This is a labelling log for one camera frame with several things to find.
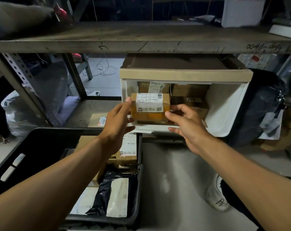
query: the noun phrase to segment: white plastic bin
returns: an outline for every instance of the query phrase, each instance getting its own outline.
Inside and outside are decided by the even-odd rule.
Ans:
[[[227,136],[246,93],[253,72],[236,58],[206,54],[128,54],[120,69],[122,101],[138,93],[138,81],[210,84],[205,99],[209,111],[207,130]],[[169,132],[169,125],[133,123],[135,132]]]

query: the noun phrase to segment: black plastic crate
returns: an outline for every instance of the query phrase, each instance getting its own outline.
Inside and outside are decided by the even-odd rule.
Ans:
[[[80,136],[97,136],[103,128],[37,128],[24,137],[0,164],[1,176],[9,167],[14,171],[5,180],[0,180],[0,194],[31,177],[32,175],[63,159],[68,149],[76,147]],[[138,187],[133,215],[126,217],[98,217],[93,215],[69,214],[61,229],[106,229],[134,230],[139,225],[139,205],[141,194],[142,134],[137,133]],[[25,154],[18,166],[12,165],[21,154]]]

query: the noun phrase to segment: white sneaker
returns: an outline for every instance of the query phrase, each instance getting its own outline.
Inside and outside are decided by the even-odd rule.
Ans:
[[[219,212],[227,211],[231,206],[225,199],[222,194],[220,182],[222,178],[215,174],[215,177],[211,183],[211,185],[207,188],[205,192],[205,201],[211,206],[213,209]]]

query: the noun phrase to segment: metal shelf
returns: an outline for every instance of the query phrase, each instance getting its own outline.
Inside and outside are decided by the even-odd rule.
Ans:
[[[291,54],[291,39],[268,30],[190,21],[56,23],[0,40],[0,53]]]

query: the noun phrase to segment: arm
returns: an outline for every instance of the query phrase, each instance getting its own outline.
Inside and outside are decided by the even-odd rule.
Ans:
[[[130,98],[108,113],[102,133],[81,150],[0,195],[0,230],[58,230],[101,166],[116,153],[125,133]]]
[[[166,112],[166,117],[179,126],[169,130],[183,136],[189,149],[217,171],[262,227],[291,231],[291,180],[210,135],[198,114],[188,106],[176,105],[171,109],[182,111],[185,117]]]

